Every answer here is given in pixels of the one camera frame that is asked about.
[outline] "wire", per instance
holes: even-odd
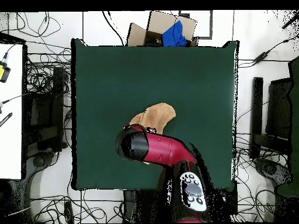
[[[260,210],[259,210],[259,205],[258,205],[258,195],[260,194],[260,193],[262,193],[262,192],[264,192],[264,191],[267,191],[267,192],[269,192],[269,193],[272,193],[274,196],[276,196],[276,193],[274,193],[273,191],[270,191],[270,190],[268,190],[268,189],[264,189],[264,190],[260,190],[256,195],[255,195],[255,205],[256,205],[256,210],[257,210],[257,212],[258,212],[258,214],[259,214],[259,217],[263,220],[263,222],[266,222],[263,218],[262,218],[262,216],[260,215]]]
[[[105,20],[107,21],[108,25],[109,25],[109,26],[112,28],[112,30],[117,34],[117,36],[118,36],[119,39],[121,40],[121,44],[124,46],[123,39],[120,37],[119,33],[114,29],[114,27],[111,26],[110,22],[107,20],[107,17],[106,17],[106,15],[105,15],[104,11],[102,11],[102,13],[103,13],[103,16],[104,16]]]
[[[239,119],[240,119],[242,116],[244,116],[246,113],[243,113],[240,117],[238,117],[236,124],[238,123]]]
[[[178,20],[177,17],[172,12],[171,12],[171,15],[173,15],[175,17],[175,22],[176,22]],[[175,46],[177,47],[178,45],[175,41],[175,23],[173,24],[172,36],[173,36],[173,40],[175,42]]]
[[[12,215],[16,215],[16,214],[18,214],[18,213],[21,213],[21,212],[23,212],[23,211],[27,211],[27,210],[30,209],[31,207],[32,207],[32,206],[27,207],[26,209],[23,209],[23,210],[21,210],[21,211],[17,211],[17,212],[15,212],[15,213],[9,214],[9,215],[7,215],[7,216],[12,216]]]
[[[254,66],[254,65],[258,64],[258,63],[260,63],[260,62],[263,61],[263,60],[268,56],[268,54],[269,54],[273,49],[275,49],[277,46],[279,46],[280,44],[283,44],[283,43],[287,43],[287,42],[289,42],[289,41],[291,41],[291,40],[294,40],[294,39],[296,39],[296,38],[299,38],[299,33],[298,33],[297,35],[295,35],[293,38],[289,38],[289,39],[287,39],[287,40],[283,40],[282,42],[276,44],[275,46],[273,46],[273,47],[272,47],[271,49],[269,49],[268,51],[264,51],[264,52],[262,52],[262,53],[261,53],[260,55],[258,55],[252,62],[250,62],[250,63],[243,63],[243,64],[252,64],[252,65],[250,65],[250,66],[245,66],[245,67],[240,67],[240,66],[239,66],[239,68],[249,68],[249,67],[252,67],[252,66]]]

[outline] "blue fabric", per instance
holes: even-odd
[[[186,46],[187,41],[183,36],[182,32],[183,25],[179,20],[172,27],[170,27],[164,34],[162,34],[163,46]]]

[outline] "green mat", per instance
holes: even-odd
[[[72,187],[155,189],[161,167],[122,159],[115,141],[136,114],[165,102],[176,117],[164,134],[191,142],[214,185],[231,190],[237,47],[88,47],[72,40]]]

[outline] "power cord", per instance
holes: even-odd
[[[124,41],[123,41],[123,39],[120,37],[119,33],[114,29],[114,27],[111,26],[110,22],[107,20],[107,17],[106,17],[106,15],[105,15],[104,11],[102,11],[102,13],[103,13],[103,16],[104,16],[105,20],[107,21],[108,25],[112,28],[112,30],[117,34],[117,36],[118,36],[119,39],[121,40],[121,44],[122,44],[122,46],[124,46]]]
[[[289,41],[291,41],[291,40],[294,40],[294,39],[296,39],[296,38],[299,38],[299,33],[298,33],[296,36],[294,36],[293,38],[289,38],[289,39],[287,39],[287,40],[283,40],[282,42],[276,44],[276,45],[275,45],[274,47],[272,47],[270,50],[262,52],[262,53],[261,53],[260,55],[258,55],[252,62],[250,62],[250,63],[247,63],[247,62],[246,62],[246,63],[243,63],[243,64],[251,64],[250,66],[245,66],[245,67],[240,67],[240,66],[239,66],[239,68],[249,68],[249,67],[252,67],[252,66],[254,66],[254,65],[258,64],[258,63],[260,63],[261,61],[263,61],[263,60],[268,56],[268,54],[271,52],[271,50],[273,50],[274,48],[276,48],[276,47],[279,46],[280,44],[287,43],[287,42],[289,42]]]

